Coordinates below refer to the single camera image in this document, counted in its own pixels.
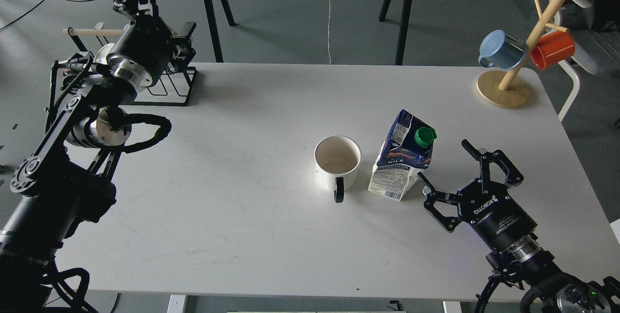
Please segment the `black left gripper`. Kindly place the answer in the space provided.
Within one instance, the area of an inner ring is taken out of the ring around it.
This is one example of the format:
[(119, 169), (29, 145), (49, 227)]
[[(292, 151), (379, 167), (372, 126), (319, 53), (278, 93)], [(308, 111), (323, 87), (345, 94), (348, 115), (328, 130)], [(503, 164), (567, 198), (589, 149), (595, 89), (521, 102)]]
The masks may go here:
[(115, 76), (135, 86), (154, 86), (168, 65), (183, 72), (196, 55), (192, 34), (196, 22), (186, 22), (180, 32), (170, 31), (159, 16), (156, 0), (113, 0), (113, 10), (130, 20), (120, 39), (107, 53), (106, 62)]

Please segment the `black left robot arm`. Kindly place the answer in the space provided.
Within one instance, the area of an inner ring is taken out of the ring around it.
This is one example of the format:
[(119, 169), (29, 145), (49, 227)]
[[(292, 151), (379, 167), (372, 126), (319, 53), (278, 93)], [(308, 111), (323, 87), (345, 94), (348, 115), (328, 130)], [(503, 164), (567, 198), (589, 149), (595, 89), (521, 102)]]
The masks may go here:
[(111, 179), (122, 154), (149, 149), (171, 132), (154, 114), (131, 114), (138, 93), (164, 72), (182, 73), (195, 56), (195, 22), (181, 33), (160, 17), (156, 0), (113, 0), (130, 23), (117, 42), (93, 54), (82, 49), (66, 61), (60, 96), (51, 90), (45, 135), (13, 172), (10, 190), (22, 200), (1, 232), (3, 313), (92, 313), (86, 302), (90, 275), (60, 271), (56, 252), (80, 223), (96, 223), (116, 203)]

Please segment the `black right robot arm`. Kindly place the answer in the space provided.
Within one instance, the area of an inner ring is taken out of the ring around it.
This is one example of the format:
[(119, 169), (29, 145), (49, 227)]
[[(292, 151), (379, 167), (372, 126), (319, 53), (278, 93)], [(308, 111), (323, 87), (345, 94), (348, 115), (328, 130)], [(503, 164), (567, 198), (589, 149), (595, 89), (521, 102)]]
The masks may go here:
[(583, 282), (554, 262), (551, 252), (537, 241), (536, 222), (509, 195), (524, 176), (501, 150), (481, 152), (469, 141), (462, 146), (479, 163), (480, 175), (456, 192), (438, 191), (422, 172), (424, 207), (447, 232), (467, 223), (489, 247), (492, 267), (474, 311), (485, 311), (499, 284), (524, 289), (520, 311), (529, 313), (535, 300), (543, 313), (617, 313), (619, 281), (607, 276), (603, 284)]

